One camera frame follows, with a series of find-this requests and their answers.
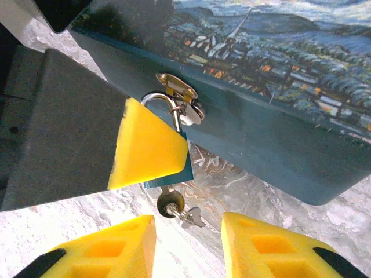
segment padlock shackle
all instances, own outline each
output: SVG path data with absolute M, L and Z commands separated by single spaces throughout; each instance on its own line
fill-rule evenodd
M 171 114 L 173 116 L 173 125 L 177 132 L 181 132 L 180 114 L 177 109 L 174 109 L 174 108 L 177 108 L 178 106 L 175 100 L 171 96 L 168 96 L 167 94 L 163 92 L 154 91 L 154 92 L 150 92 L 144 95 L 140 103 L 144 105 L 145 107 L 147 107 L 148 103 L 151 100 L 165 100 L 166 103 L 169 104 L 170 109 L 172 109 Z

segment key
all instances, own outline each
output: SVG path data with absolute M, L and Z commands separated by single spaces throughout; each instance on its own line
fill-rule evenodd
M 206 226 L 204 222 L 202 222 L 201 218 L 201 209 L 199 207 L 193 207 L 185 213 L 185 217 L 191 220 L 192 224 L 188 221 L 183 221 L 181 227 L 183 229 L 189 228 L 191 225 L 195 225 L 197 227 L 203 228 Z
M 166 212 L 170 215 L 175 215 L 182 221 L 181 227 L 183 229 L 187 229 L 190 226 L 198 226 L 203 228 L 206 226 L 205 223 L 202 222 L 201 218 L 201 210 L 199 207 L 193 207 L 187 212 L 182 211 L 181 213 L 178 212 L 178 208 L 174 203 L 168 204 L 166 206 Z

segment painted sky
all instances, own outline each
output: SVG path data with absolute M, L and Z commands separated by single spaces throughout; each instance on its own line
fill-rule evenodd
M 179 0 L 179 2 L 183 6 L 204 6 L 211 10 L 220 5 L 227 5 L 229 9 L 236 10 L 239 5 L 270 5 L 275 12 L 297 14 L 314 21 L 371 26 L 371 0 Z

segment gray surface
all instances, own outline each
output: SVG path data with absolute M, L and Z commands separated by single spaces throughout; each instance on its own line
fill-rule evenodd
M 43 53 L 18 47 L 13 57 L 4 94 L 33 100 L 41 76 L 42 62 Z
M 127 96 L 56 50 L 41 58 L 23 155 L 3 210 L 100 192 L 111 174 Z
M 33 21 L 24 39 L 36 49 L 56 47 L 99 73 L 67 33 L 52 34 Z M 370 177 L 327 205 L 313 207 L 197 146 L 191 147 L 191 158 L 195 180 L 177 188 L 189 206 L 201 207 L 206 228 L 184 231 L 176 221 L 159 216 L 155 201 L 160 190 L 139 185 L 0 213 L 2 277 L 12 277 L 59 243 L 142 214 L 154 214 L 156 220 L 153 277 L 225 277 L 220 238 L 224 211 L 322 240 L 371 276 Z

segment yellow foam block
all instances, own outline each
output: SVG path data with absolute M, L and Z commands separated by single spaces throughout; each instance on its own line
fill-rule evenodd
M 327 244 L 237 213 L 221 231 L 227 278 L 341 278 L 313 250 Z
M 138 101 L 126 101 L 109 189 L 179 173 L 186 165 L 187 141 Z
M 61 244 L 66 254 L 41 278 L 149 278 L 155 255 L 152 215 Z

